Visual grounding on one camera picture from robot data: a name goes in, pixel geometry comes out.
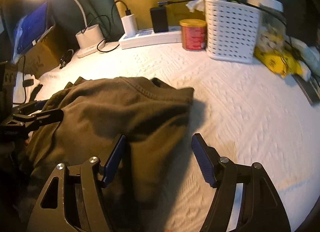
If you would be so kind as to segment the dark brown t-shirt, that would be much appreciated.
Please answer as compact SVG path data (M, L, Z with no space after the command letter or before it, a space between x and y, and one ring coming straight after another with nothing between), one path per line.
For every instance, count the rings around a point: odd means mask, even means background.
M35 131L26 148L27 188L18 204L22 224L27 225L57 164L81 164L123 134L130 154L104 190L104 198L119 231L142 231L186 137L193 94L193 88L176 89L144 77L79 78L54 94L44 108L61 109L64 116Z

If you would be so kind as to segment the brown cardboard box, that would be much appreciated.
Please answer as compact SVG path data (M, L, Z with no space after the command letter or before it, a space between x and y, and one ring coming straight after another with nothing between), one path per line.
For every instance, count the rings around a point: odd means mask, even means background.
M60 65L60 59L71 49L63 28L52 26L42 39L22 55L17 63L18 71L39 79L46 72Z

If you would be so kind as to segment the tablet with blue screen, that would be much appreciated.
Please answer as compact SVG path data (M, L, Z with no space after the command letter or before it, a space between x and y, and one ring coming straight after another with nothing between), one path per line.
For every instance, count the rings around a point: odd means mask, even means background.
M14 29L14 56L27 52L33 46L33 41L37 42L53 25L55 20L47 1L21 18Z

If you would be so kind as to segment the white desk lamp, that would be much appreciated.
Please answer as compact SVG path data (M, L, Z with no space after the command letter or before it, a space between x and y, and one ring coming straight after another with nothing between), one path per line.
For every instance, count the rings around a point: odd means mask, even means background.
M47 0L53 14L76 48L76 56L84 58L93 53L109 53L120 45L119 24L112 22L113 0Z

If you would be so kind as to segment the white usb charger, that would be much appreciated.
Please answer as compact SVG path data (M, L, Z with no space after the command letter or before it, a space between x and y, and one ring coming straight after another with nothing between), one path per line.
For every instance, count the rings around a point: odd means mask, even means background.
M124 16L121 18L125 36L134 37L138 32L137 22L134 14Z

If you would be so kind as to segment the teal curtain left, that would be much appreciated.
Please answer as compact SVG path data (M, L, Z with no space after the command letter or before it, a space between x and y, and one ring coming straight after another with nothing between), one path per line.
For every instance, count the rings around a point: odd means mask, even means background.
M18 21L45 2L70 47L78 47L75 35L85 28L85 19L100 24L103 35L112 42L124 33L114 0L1 0L3 24L11 40Z

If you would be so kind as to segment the white power strip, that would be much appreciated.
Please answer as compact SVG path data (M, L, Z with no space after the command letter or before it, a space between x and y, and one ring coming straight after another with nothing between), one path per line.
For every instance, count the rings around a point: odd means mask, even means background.
M121 49L130 49L135 47L169 44L169 43L181 43L181 27L169 26L168 32L154 33L153 29L138 30L137 34L133 37L127 37L123 35L119 44Z

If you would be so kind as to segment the yellow snack bag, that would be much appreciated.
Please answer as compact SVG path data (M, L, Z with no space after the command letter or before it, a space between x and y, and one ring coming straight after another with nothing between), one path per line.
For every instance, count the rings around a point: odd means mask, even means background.
M303 76L305 73L302 64L289 52L264 52L259 47L255 47L254 56L260 60L271 72L285 78L289 75Z

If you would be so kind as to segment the black power adapter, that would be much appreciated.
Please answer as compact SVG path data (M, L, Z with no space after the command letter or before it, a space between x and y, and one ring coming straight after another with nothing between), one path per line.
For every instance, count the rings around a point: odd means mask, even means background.
M169 31L167 10L164 6L150 8L150 16L154 33Z

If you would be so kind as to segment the clear jar white lid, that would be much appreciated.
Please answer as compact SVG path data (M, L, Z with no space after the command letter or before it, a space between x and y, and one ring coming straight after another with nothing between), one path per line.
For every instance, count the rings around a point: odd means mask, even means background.
M262 8L257 37L257 47L263 52L281 51L286 35L283 5L277 0L247 0L248 4Z

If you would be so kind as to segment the white perforated plastic basket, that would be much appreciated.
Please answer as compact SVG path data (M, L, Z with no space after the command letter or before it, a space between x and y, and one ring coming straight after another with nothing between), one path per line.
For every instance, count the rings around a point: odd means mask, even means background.
M214 60L251 64L260 12L227 1L205 0L207 55Z

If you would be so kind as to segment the red can gold lid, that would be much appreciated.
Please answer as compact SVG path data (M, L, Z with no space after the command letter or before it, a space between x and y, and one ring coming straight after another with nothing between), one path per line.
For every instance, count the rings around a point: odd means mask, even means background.
M188 51L201 51L206 47L207 24L200 19L182 19L179 22L182 47Z

